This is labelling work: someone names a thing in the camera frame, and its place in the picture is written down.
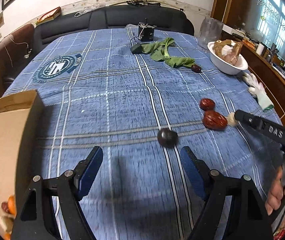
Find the person right hand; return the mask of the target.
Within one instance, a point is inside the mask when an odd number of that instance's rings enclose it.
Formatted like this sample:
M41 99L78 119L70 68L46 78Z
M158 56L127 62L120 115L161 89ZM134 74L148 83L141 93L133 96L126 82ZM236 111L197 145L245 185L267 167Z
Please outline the person right hand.
M265 203L267 214L271 215L274 210L277 210L281 205L281 200L285 196L285 189L283 189L281 179L283 175L283 169L278 167L276 176L271 184L271 188L268 192L268 197ZM280 228L285 228L285 218L280 225Z

